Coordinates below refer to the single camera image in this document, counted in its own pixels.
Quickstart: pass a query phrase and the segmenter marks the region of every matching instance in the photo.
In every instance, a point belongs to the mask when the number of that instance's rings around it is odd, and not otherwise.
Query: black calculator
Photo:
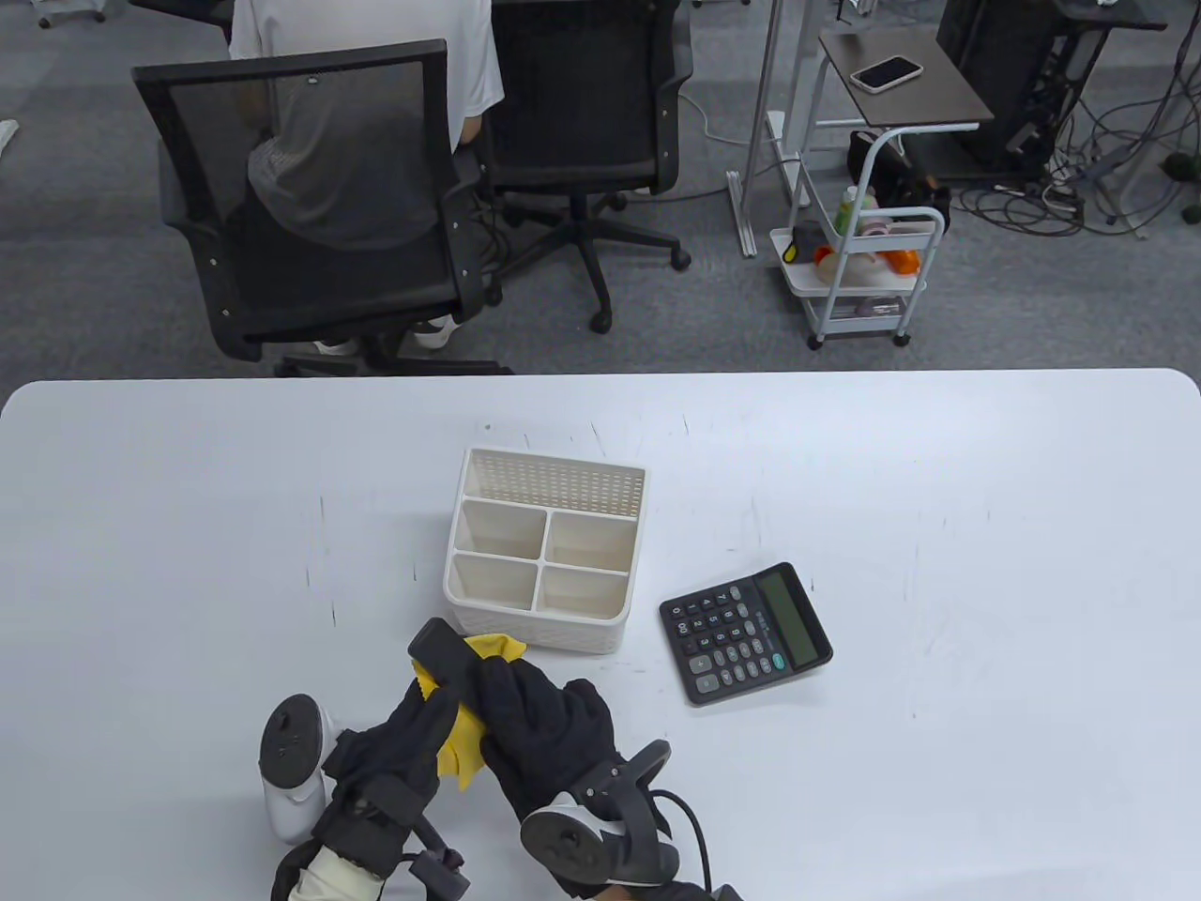
[[[791,563],[665,601],[659,615],[693,704],[791,679],[833,656]]]

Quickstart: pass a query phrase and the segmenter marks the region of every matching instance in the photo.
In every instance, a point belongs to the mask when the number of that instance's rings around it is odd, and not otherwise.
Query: desk organizer
[[[609,654],[643,538],[646,470],[472,448],[443,590],[468,634]]]

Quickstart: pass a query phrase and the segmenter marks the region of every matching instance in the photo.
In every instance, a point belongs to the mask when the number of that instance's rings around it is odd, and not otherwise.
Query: white shirt
[[[229,55],[442,38],[454,149],[464,121],[504,97],[491,16],[491,0],[238,0]],[[247,175],[282,226],[333,247],[371,250],[434,225],[422,144],[406,117],[419,113],[420,97],[396,67],[276,82],[270,106],[274,137],[251,151]]]

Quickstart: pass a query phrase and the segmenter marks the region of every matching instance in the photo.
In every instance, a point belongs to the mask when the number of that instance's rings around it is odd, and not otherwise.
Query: yellow cloth
[[[524,643],[508,636],[473,636],[465,640],[480,657],[504,657],[512,662],[526,652]],[[422,686],[422,696],[429,699],[437,682],[417,661],[413,661],[413,669],[417,670],[417,684]],[[484,756],[479,751],[479,742],[486,733],[484,723],[470,710],[460,706],[459,718],[450,729],[450,738],[438,751],[438,776],[458,776],[459,790],[466,792],[476,774],[484,769]]]

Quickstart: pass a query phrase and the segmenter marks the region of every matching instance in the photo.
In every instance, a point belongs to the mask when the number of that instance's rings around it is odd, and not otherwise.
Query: calculator keypad
[[[662,615],[694,698],[725,697],[788,675],[753,585],[727,585],[670,601]]]

